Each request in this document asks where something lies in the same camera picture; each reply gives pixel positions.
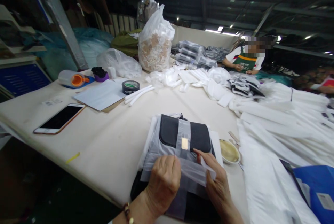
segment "smartphone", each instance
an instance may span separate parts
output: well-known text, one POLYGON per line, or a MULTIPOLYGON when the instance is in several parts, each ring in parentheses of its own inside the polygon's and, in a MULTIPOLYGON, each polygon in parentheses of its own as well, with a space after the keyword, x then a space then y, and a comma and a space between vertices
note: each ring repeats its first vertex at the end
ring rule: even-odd
POLYGON ((82 104, 68 104, 39 128, 34 130, 38 134, 60 133, 86 106, 82 104))

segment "bracelet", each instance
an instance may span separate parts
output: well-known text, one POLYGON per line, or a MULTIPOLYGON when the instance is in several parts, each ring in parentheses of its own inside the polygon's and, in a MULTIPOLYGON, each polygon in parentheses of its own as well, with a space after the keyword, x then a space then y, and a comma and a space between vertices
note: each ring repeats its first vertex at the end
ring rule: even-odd
POLYGON ((124 214, 125 214, 125 218, 127 220, 127 222, 129 224, 133 224, 134 220, 132 217, 130 217, 129 213, 130 213, 130 209, 129 209, 129 205, 130 203, 125 203, 124 207, 123 207, 123 211, 124 211, 124 214))

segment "purple container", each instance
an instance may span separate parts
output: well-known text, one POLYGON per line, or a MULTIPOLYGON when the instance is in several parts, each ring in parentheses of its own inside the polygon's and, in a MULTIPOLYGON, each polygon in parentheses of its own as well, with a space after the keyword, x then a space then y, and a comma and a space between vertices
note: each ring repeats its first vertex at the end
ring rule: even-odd
POLYGON ((95 81, 97 81, 97 82, 104 82, 104 81, 106 81, 107 79, 109 79, 109 75, 108 75, 108 73, 106 72, 106 73, 105 73, 105 76, 104 76, 103 78, 100 78, 99 76, 97 76, 97 75, 94 74, 94 78, 95 78, 95 81))

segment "black tape roll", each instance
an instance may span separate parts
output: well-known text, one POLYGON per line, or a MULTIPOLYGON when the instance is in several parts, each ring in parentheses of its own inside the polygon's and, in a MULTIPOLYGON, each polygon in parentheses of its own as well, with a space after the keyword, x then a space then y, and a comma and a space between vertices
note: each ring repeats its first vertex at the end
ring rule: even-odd
POLYGON ((129 95, 140 89, 140 84, 134 80, 127 80, 122 83, 122 91, 124 94, 129 95))

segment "work table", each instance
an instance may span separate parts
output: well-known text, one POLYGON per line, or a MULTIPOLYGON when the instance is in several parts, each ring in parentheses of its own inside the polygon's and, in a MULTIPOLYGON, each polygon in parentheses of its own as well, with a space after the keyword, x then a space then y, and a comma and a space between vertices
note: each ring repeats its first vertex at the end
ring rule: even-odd
MULTIPOLYGON (((146 83, 146 73, 138 81, 146 83)), ((86 107, 57 135, 33 134, 33 130, 70 103, 81 89, 62 87, 58 81, 0 104, 0 125, 16 134, 78 180, 119 207, 130 201, 132 183, 149 131, 157 114, 182 113, 192 122, 203 123, 219 133, 221 139, 238 136, 235 114, 210 100, 202 88, 190 87, 186 93, 164 87, 140 97, 132 107, 121 103, 109 113, 86 107), (47 105, 46 101, 60 103, 47 105)), ((249 223, 243 171, 238 165, 225 165, 232 199, 244 222, 249 223)), ((157 223, 182 223, 162 216, 157 223)))

